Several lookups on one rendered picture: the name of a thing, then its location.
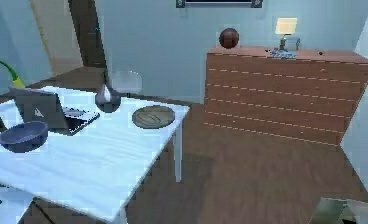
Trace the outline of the grey green box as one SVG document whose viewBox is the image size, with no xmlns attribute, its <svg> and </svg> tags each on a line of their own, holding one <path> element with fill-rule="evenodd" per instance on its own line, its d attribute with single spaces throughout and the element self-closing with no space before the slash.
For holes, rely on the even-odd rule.
<svg viewBox="0 0 368 224">
<path fill-rule="evenodd" d="M 368 224 L 368 203 L 321 198 L 308 224 Z"/>
</svg>

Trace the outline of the brown basketball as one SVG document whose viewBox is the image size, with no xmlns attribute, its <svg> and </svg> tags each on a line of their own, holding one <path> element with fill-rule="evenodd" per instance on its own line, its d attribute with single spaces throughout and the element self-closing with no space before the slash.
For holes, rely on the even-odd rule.
<svg viewBox="0 0 368 224">
<path fill-rule="evenodd" d="M 223 48 L 232 49 L 238 45 L 239 33 L 234 28 L 226 28 L 219 35 L 219 43 Z"/>
</svg>

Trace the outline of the white table lamp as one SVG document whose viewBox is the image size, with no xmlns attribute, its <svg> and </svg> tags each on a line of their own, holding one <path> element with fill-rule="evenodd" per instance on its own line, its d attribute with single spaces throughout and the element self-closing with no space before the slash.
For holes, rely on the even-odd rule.
<svg viewBox="0 0 368 224">
<path fill-rule="evenodd" d="M 275 27 L 275 33 L 281 35 L 279 49 L 284 50 L 286 45 L 286 37 L 292 35 L 297 26 L 297 18 L 278 18 Z"/>
</svg>

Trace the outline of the white table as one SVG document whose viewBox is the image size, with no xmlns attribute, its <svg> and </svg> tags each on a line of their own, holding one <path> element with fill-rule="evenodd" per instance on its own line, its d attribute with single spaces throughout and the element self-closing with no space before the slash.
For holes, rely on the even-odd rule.
<svg viewBox="0 0 368 224">
<path fill-rule="evenodd" d="M 152 104 L 124 97 L 117 111 L 101 113 L 73 136 L 50 133 L 28 153 L 0 145 L 0 184 L 107 224 L 126 224 L 126 205 L 170 140 L 181 179 L 182 122 L 189 108 L 171 104 L 175 120 L 164 128 L 135 126 L 132 114 Z"/>
</svg>

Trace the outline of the round brown plate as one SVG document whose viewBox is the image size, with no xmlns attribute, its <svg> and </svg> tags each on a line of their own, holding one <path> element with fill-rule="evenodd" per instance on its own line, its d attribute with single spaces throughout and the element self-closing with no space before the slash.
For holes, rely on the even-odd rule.
<svg viewBox="0 0 368 224">
<path fill-rule="evenodd" d="M 175 112 L 160 105 L 145 106 L 132 114 L 132 122 L 142 129 L 160 129 L 175 120 Z"/>
</svg>

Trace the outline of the dark grey laptop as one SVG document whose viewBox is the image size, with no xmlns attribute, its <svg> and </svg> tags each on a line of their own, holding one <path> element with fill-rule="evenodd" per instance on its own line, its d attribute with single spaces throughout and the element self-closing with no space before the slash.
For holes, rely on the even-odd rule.
<svg viewBox="0 0 368 224">
<path fill-rule="evenodd" d="M 100 116 L 97 112 L 62 106 L 54 92 L 18 87 L 9 90 L 24 122 L 45 122 L 54 133 L 72 136 Z"/>
</svg>

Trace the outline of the brown wooden chest of drawers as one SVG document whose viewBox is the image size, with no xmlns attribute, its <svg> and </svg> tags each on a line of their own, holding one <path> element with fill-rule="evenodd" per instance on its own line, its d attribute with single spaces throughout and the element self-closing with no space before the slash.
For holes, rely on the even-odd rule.
<svg viewBox="0 0 368 224">
<path fill-rule="evenodd" d="M 215 47 L 207 53 L 205 123 L 337 146 L 368 84 L 350 51 Z"/>
</svg>

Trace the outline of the grey round vase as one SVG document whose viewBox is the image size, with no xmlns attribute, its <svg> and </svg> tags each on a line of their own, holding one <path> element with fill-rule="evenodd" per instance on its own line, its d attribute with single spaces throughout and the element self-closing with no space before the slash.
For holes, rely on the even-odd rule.
<svg viewBox="0 0 368 224">
<path fill-rule="evenodd" d="M 113 113 L 120 107 L 121 95 L 103 84 L 95 95 L 95 104 L 102 112 Z"/>
</svg>

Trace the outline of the dark blue bowl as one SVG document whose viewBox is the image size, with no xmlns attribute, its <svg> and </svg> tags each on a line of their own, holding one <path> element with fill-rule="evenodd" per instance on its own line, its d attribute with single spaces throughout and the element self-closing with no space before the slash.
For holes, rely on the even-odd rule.
<svg viewBox="0 0 368 224">
<path fill-rule="evenodd" d="M 46 142 L 48 130 L 48 124 L 42 121 L 18 124 L 0 134 L 0 145 L 13 153 L 30 152 Z"/>
</svg>

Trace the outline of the dark framed picture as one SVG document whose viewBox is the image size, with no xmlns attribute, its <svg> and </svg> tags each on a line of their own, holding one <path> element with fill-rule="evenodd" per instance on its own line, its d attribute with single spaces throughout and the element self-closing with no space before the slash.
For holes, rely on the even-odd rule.
<svg viewBox="0 0 368 224">
<path fill-rule="evenodd" d="M 262 8 L 264 0 L 175 0 L 176 8 L 186 6 L 248 6 L 250 8 Z"/>
</svg>

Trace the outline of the green curved lamp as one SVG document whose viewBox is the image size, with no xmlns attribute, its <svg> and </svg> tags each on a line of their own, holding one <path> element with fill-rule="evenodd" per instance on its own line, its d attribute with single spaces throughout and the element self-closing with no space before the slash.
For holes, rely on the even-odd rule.
<svg viewBox="0 0 368 224">
<path fill-rule="evenodd" d="M 11 75 L 11 78 L 12 78 L 13 85 L 15 87 L 19 87 L 19 88 L 24 88 L 25 87 L 22 80 L 18 76 L 17 72 L 11 66 L 9 66 L 7 63 L 5 63 L 1 60 L 0 60 L 0 65 L 4 66 L 9 71 L 9 73 Z"/>
</svg>

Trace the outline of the dark brown room door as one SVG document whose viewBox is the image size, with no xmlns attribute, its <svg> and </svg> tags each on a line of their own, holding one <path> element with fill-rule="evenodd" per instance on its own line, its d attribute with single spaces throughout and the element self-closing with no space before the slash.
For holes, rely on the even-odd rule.
<svg viewBox="0 0 368 224">
<path fill-rule="evenodd" d="M 106 68 L 95 0 L 68 0 L 83 65 Z"/>
</svg>

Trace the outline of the blue small items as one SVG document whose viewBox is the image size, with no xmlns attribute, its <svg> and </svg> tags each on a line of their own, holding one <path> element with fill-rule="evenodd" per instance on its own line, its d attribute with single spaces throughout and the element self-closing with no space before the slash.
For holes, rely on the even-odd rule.
<svg viewBox="0 0 368 224">
<path fill-rule="evenodd" d="M 277 48 L 274 49 L 266 49 L 266 52 L 273 58 L 295 58 L 296 54 L 293 52 L 289 52 L 287 50 L 278 50 Z"/>
</svg>

